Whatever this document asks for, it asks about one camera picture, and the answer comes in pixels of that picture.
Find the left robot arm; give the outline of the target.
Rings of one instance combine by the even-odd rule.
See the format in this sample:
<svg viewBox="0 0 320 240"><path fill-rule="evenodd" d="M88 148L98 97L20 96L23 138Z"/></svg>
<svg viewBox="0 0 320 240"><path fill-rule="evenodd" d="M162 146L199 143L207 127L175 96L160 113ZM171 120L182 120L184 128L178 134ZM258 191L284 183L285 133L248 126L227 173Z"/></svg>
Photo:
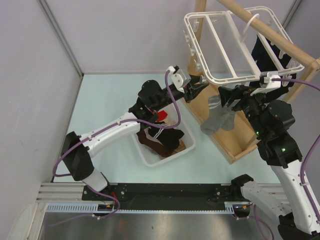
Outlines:
<svg viewBox="0 0 320 240"><path fill-rule="evenodd" d="M143 145L162 158L183 151L185 134L177 129L181 122L177 101L191 102L208 83L202 83L200 77L194 75L183 77L173 73L172 76L176 81L169 84L166 80L165 88L155 80L144 82L136 103L113 123L81 135L73 131L68 133L60 157L68 175L85 183L98 199L105 200L111 188L107 178L94 167L92 158L109 144L136 134Z"/></svg>

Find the grey socks pair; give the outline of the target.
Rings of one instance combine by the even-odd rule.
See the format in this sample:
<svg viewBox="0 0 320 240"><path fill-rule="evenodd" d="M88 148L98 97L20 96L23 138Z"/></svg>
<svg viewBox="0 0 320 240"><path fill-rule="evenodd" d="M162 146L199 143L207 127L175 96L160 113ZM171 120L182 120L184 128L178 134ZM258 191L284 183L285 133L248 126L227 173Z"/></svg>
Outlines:
<svg viewBox="0 0 320 240"><path fill-rule="evenodd" d="M219 95L208 98L208 118L200 125L200 130L206 135L212 135L222 129L231 131L235 127L236 112L230 107L223 107Z"/></svg>

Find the white clip hanger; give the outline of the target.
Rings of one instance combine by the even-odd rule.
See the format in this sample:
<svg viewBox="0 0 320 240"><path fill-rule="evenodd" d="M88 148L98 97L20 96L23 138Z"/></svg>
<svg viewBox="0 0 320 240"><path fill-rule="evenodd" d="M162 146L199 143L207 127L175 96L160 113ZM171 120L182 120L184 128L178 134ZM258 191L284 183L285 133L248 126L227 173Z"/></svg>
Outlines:
<svg viewBox="0 0 320 240"><path fill-rule="evenodd" d="M184 24L190 54L196 56L195 69L214 85L244 84L260 78L264 70L252 55L257 40L278 75L287 77L304 69L292 57L281 63L287 54L283 50L276 52L273 42L230 10L190 12L184 16Z"/></svg>

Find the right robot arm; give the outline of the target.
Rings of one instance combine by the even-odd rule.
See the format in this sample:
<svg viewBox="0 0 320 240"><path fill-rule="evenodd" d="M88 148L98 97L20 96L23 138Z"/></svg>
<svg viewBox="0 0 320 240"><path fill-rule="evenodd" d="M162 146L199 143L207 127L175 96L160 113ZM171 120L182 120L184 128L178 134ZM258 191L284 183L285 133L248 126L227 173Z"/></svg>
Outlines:
<svg viewBox="0 0 320 240"><path fill-rule="evenodd" d="M260 157L277 176L288 201L285 206L244 174L231 181L231 196L253 202L277 224L284 240L318 240L320 205L307 184L303 158L288 129L295 123L290 104L255 93L253 87L238 85L234 89L218 88L221 105L244 112L258 139Z"/></svg>

